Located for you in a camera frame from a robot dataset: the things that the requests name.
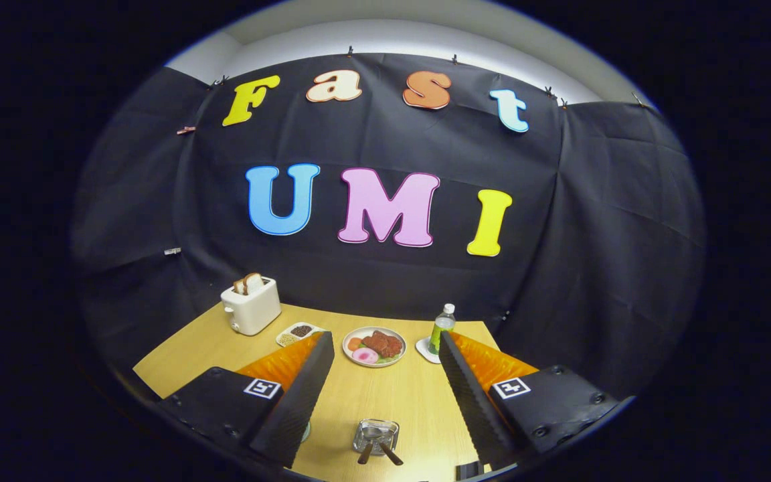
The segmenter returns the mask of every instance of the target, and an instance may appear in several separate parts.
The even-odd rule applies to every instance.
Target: pink food
[[[353,351],[353,359],[358,360],[361,363],[374,364],[377,363],[379,355],[370,348],[359,348],[358,350]]]

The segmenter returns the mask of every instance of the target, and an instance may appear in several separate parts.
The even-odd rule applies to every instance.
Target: white toaster
[[[281,314],[278,287],[272,278],[261,276],[264,287],[244,296],[230,287],[222,292],[222,304],[230,314],[230,327],[244,335],[257,335]]]

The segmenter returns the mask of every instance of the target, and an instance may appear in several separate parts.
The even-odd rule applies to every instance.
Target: light blue letter
[[[491,90],[490,97],[499,100],[499,119],[508,129],[517,132],[529,129],[529,123],[519,118],[519,109],[525,110],[525,102],[518,100],[512,90]]]
[[[278,168],[261,165],[249,169],[248,217],[254,227],[275,236],[302,231],[311,218],[311,184],[320,173],[316,164],[294,164],[288,168],[288,176],[293,177],[293,210],[290,216],[279,218],[272,213],[272,180],[278,177]]]

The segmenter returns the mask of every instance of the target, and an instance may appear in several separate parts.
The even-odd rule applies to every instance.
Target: screw
[[[225,424],[224,430],[226,430],[226,433],[232,436],[233,438],[239,438],[240,436],[240,431],[236,430],[236,428],[234,428],[233,425]]]

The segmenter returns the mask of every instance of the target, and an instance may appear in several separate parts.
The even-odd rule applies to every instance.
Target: pink letter
[[[430,204],[440,180],[433,174],[413,173],[404,179],[392,199],[386,195],[376,171],[350,168],[341,173],[349,186],[347,223],[337,233],[345,243],[364,243],[369,235],[362,228],[364,213],[373,226],[377,241],[382,243],[391,234],[398,218],[403,216],[394,242],[401,246],[423,248],[434,243],[430,235]]]

